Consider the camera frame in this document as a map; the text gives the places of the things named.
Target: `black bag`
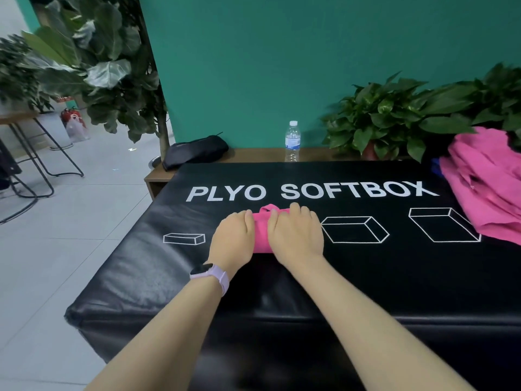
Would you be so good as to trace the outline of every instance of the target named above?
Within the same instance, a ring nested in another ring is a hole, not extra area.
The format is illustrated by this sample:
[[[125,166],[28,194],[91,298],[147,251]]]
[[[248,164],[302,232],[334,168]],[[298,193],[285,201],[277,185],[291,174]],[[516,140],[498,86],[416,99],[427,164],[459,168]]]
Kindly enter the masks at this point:
[[[228,149],[226,141],[217,135],[209,135],[189,143],[176,143],[167,150],[163,167],[165,170],[172,170],[184,163],[215,162]]]

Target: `black vinyl cover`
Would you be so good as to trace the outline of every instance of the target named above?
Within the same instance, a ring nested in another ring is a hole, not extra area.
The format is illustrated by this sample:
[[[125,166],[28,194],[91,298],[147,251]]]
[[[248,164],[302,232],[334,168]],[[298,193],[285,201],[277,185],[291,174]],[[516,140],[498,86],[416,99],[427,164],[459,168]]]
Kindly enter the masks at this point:
[[[297,195],[343,276],[478,390],[518,383],[521,247],[479,236],[448,184],[414,161],[186,164],[66,320],[109,361],[206,260],[221,219]],[[272,255],[256,254],[221,301],[191,389],[362,388],[315,304]]]
[[[165,170],[172,170],[185,163],[211,163],[219,160],[229,149],[218,135],[170,145],[163,160]]]

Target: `plastic bottle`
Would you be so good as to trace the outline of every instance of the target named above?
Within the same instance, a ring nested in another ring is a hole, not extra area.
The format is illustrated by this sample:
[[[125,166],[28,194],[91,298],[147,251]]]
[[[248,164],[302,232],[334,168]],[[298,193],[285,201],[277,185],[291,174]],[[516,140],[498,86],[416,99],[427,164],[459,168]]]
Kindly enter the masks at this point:
[[[286,157],[285,162],[298,162],[298,151],[300,150],[300,130],[298,122],[291,121],[286,130]]]

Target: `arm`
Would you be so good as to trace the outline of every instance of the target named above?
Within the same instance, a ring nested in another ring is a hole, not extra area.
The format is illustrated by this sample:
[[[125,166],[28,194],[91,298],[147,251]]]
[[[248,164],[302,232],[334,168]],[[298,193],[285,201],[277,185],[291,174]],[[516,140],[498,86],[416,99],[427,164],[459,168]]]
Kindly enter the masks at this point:
[[[233,213],[212,238],[207,263],[235,273],[253,254],[252,212]],[[215,277],[188,282],[86,387],[87,391],[177,391],[188,388],[223,290]]]
[[[473,388],[391,315],[344,279],[322,256],[320,222],[292,203],[271,213],[275,256],[333,328],[368,391],[470,391]]]

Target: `rolled pink towel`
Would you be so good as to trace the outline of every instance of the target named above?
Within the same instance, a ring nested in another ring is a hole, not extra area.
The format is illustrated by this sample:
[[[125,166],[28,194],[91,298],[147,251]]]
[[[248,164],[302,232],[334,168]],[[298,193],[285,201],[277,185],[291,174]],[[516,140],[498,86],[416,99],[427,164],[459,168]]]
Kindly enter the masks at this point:
[[[279,209],[275,204],[268,204],[261,207],[258,213],[253,213],[253,219],[255,220],[255,246],[253,252],[258,254],[270,254],[273,251],[269,246],[268,241],[268,220],[271,215],[271,210],[277,210],[278,212],[284,211],[290,212],[290,209]]]

